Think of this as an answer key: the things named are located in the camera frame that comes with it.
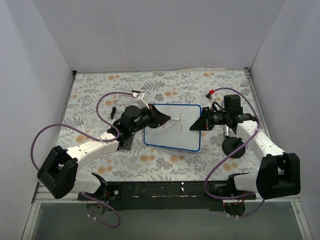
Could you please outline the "blue framed whiteboard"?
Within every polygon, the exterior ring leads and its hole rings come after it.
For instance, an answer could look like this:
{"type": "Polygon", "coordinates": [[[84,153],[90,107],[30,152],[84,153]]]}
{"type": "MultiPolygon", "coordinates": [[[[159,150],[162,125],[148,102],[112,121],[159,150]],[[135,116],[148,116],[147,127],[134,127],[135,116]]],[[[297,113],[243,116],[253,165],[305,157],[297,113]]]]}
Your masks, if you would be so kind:
{"type": "Polygon", "coordinates": [[[202,108],[198,104],[155,104],[156,108],[181,121],[168,121],[163,126],[145,128],[143,141],[147,146],[197,152],[201,148],[201,132],[190,127],[200,117],[202,108]]]}

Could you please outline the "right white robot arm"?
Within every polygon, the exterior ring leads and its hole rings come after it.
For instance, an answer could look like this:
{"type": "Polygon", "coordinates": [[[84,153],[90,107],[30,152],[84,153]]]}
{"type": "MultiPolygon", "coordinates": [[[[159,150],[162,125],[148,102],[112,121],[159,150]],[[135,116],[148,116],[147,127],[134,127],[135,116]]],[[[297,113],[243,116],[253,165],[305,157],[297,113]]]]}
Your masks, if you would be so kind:
{"type": "Polygon", "coordinates": [[[226,181],[226,196],[237,199],[247,193],[259,193],[265,199],[295,196],[301,192],[300,159],[275,145],[260,130],[255,115],[244,113],[238,94],[226,95],[224,106],[217,109],[213,102],[202,109],[200,117],[189,128],[191,131],[210,131],[216,125],[227,126],[236,137],[226,137],[222,150],[229,158],[239,158],[248,147],[259,161],[257,173],[235,173],[226,181]]]}

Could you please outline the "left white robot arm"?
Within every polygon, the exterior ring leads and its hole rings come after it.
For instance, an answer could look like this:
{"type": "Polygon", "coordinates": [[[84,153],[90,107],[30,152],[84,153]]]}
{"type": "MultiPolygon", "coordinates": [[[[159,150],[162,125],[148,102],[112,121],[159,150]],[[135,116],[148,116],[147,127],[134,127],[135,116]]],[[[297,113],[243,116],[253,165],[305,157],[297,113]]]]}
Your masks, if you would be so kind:
{"type": "Polygon", "coordinates": [[[170,120],[170,116],[154,105],[144,108],[130,105],[96,140],[69,148],[59,145],[52,148],[39,168],[37,178],[55,199],[69,193],[83,192],[95,200],[101,200],[106,196],[107,182],[97,173],[81,173],[80,170],[104,155],[130,149],[135,133],[147,127],[159,128],[170,120]]]}

